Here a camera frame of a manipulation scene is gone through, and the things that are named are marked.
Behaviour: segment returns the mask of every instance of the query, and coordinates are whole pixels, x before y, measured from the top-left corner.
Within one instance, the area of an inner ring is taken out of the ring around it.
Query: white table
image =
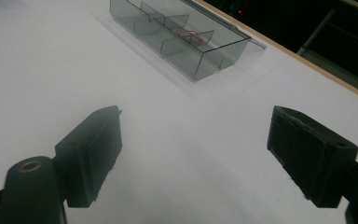
[[[190,81],[108,8],[0,0],[0,189],[11,165],[54,157],[88,114],[118,105],[122,152],[96,203],[66,209],[69,223],[345,223],[346,200],[338,209],[305,200],[267,139],[282,105],[358,146],[356,93],[269,43]]]

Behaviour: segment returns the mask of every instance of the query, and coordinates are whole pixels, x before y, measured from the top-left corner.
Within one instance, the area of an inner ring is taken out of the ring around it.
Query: white tabletop
[[[107,0],[0,0],[0,189],[7,169],[118,105],[123,148],[69,223],[342,224],[267,150],[272,108],[318,120],[358,146],[358,95],[266,43],[190,81],[112,20]]]

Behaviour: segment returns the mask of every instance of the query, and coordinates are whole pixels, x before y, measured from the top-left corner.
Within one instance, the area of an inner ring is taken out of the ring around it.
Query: brown edge trim
[[[236,19],[228,16],[228,14],[222,12],[221,10],[219,10],[218,8],[216,7],[213,7],[212,5],[202,1],[202,0],[194,0],[195,2],[199,3],[200,5],[210,9],[212,12],[216,13],[217,15],[225,18],[226,20],[229,20],[229,21],[233,21],[235,22],[238,26],[240,26],[240,28],[244,29],[245,31],[248,31],[249,33],[253,34],[253,35],[256,35],[257,37],[261,38],[262,40],[266,41],[267,43],[269,43],[270,45],[272,45],[273,47],[277,48],[277,49],[280,49],[281,51],[287,53],[290,57],[298,60],[299,62],[305,64],[306,66],[310,67],[311,69],[315,70],[316,72],[322,74],[323,76],[335,81],[336,83],[338,83],[339,85],[343,86],[344,88],[358,94],[358,89],[353,87],[352,85],[350,85],[349,83],[343,81],[342,79],[338,78],[338,77],[335,77],[333,76],[332,74],[326,72],[325,70],[323,70],[321,67],[317,66],[316,64],[314,63],[311,63],[309,61],[307,61],[306,59],[300,57],[299,55],[293,53],[291,50],[285,48],[284,46],[282,45],[279,45],[278,43],[276,43],[275,41],[269,39],[268,37],[258,33],[256,30],[252,29],[251,27],[243,24],[242,22],[240,21],[237,21]]]

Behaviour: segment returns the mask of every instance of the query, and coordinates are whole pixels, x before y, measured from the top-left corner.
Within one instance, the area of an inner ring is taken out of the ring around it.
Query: transparent tray
[[[110,12],[146,45],[200,80],[234,64],[252,38],[188,2],[110,0]]]

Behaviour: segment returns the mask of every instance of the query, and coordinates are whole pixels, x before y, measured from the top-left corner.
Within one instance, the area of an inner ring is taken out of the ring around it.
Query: clear plastic container
[[[234,64],[251,39],[180,0],[111,0],[110,11],[194,80]]]

